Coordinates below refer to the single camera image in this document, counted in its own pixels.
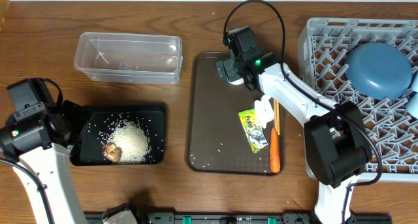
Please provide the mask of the pink plastic cup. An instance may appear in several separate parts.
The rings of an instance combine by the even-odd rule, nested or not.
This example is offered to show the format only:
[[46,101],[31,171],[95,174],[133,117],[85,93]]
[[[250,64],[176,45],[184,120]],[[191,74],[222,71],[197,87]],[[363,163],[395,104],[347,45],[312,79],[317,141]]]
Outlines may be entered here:
[[244,80],[242,78],[235,80],[235,81],[228,81],[228,83],[232,84],[232,85],[240,85],[244,83]]

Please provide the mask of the wooden chopstick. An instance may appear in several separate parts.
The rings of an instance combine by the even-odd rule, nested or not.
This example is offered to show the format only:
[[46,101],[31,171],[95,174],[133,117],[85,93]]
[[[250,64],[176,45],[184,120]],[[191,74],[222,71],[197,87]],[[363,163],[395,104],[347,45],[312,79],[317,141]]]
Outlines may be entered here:
[[278,110],[278,102],[277,100],[273,101],[274,104],[274,128],[277,131],[277,134],[280,133],[280,111]]
[[280,135],[280,104],[278,101],[274,101],[274,113],[275,113],[275,129],[277,134]]

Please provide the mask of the white tissue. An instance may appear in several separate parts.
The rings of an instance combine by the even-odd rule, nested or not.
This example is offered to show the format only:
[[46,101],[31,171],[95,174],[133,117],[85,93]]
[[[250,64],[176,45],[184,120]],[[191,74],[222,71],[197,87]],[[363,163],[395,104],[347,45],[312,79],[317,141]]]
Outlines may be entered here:
[[266,128],[267,123],[274,120],[275,116],[270,99],[271,96],[263,95],[260,100],[254,102],[255,116],[263,129]]

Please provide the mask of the green foil snack wrapper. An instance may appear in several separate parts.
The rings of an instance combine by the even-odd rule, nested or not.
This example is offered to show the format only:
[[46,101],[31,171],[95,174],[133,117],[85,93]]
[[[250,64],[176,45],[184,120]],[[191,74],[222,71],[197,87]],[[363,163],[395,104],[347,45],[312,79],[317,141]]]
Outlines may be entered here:
[[268,145],[263,128],[259,125],[255,110],[245,110],[238,113],[241,124],[247,136],[250,148],[253,153],[258,153]]

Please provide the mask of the brown food scrap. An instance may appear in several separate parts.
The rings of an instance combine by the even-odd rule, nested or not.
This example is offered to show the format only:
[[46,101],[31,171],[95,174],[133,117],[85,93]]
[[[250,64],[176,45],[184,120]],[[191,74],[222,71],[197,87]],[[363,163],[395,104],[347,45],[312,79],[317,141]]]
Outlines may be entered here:
[[122,151],[114,143],[108,143],[103,147],[102,154],[111,162],[118,162],[121,158]]

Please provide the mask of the pile of white rice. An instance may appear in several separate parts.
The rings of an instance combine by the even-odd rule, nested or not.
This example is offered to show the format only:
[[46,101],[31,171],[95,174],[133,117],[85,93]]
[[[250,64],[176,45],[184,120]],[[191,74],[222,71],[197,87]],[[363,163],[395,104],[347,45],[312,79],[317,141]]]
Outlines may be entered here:
[[111,162],[115,165],[156,165],[164,158],[163,123],[158,112],[104,112],[91,119],[88,135],[101,151],[108,143],[121,149],[120,160]]

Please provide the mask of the orange carrot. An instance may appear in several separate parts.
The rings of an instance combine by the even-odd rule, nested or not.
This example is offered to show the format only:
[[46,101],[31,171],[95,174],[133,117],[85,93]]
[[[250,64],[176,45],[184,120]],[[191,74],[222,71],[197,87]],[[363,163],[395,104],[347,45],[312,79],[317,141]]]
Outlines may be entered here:
[[270,132],[270,170],[278,173],[281,169],[278,132],[273,127]]

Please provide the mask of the dark blue large bowl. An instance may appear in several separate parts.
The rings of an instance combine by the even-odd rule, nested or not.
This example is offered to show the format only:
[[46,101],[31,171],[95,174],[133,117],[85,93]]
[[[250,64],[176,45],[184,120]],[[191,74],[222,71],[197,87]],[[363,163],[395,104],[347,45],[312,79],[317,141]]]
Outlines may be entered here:
[[395,99],[409,88],[412,66],[398,49],[385,43],[368,42],[355,48],[345,59],[345,75],[363,95],[374,99]]

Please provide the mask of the light blue small bowl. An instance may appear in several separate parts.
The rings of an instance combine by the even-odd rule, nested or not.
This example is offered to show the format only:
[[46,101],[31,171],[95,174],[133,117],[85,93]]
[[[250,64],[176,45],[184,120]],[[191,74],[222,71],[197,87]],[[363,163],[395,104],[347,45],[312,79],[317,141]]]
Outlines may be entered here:
[[414,118],[418,118],[418,93],[416,93],[405,105],[407,112]]

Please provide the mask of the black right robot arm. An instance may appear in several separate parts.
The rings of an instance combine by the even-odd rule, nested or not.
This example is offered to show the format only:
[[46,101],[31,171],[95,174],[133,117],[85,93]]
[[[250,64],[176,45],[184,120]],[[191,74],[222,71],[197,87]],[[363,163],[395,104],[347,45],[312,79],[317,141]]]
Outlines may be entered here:
[[276,54],[264,53],[244,26],[223,34],[230,58],[216,63],[222,82],[243,82],[279,102],[303,126],[306,163],[319,180],[315,215],[321,223],[346,223],[352,186],[372,159],[358,107],[337,104],[299,79]]

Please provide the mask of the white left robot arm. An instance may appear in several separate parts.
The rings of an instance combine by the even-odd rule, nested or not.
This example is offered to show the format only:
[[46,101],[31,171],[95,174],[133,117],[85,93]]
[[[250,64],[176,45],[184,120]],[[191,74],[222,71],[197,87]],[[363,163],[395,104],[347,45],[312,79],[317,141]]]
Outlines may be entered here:
[[23,183],[37,223],[86,223],[70,170],[70,153],[89,121],[88,112],[55,99],[47,78],[8,86],[15,112],[1,128],[1,162]]

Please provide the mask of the grey dishwasher rack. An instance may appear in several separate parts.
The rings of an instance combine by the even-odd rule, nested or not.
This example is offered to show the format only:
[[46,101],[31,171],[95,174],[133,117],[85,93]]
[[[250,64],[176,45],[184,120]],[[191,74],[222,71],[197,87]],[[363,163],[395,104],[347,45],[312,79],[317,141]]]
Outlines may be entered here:
[[320,94],[360,108],[366,132],[381,154],[382,182],[415,183],[417,118],[405,108],[414,92],[377,100],[358,92],[345,76],[346,56],[368,42],[395,47],[417,74],[417,21],[310,18],[298,38],[299,76]]

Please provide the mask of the black plastic tray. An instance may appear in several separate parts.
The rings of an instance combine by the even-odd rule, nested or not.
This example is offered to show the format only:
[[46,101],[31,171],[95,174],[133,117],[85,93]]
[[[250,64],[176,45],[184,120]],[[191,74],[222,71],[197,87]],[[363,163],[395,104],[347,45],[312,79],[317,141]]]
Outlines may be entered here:
[[[165,152],[165,108],[160,104],[87,106],[92,117],[79,146],[72,149],[76,166],[155,165]],[[114,144],[121,157],[114,162],[103,149]]]

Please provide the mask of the brown serving tray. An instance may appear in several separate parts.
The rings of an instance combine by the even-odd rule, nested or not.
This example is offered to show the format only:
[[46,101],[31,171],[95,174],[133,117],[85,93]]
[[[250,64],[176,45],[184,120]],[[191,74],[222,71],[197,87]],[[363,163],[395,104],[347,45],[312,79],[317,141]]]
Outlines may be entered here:
[[252,152],[238,115],[262,94],[220,81],[215,64],[229,56],[203,52],[193,61],[185,162],[195,172],[273,176],[269,147]]

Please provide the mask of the clear plastic container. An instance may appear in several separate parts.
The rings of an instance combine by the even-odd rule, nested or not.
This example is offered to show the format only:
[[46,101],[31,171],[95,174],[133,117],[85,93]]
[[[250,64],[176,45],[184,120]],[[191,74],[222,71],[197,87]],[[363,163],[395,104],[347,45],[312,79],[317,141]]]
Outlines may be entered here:
[[74,68],[96,82],[178,84],[182,39],[131,33],[82,33]]

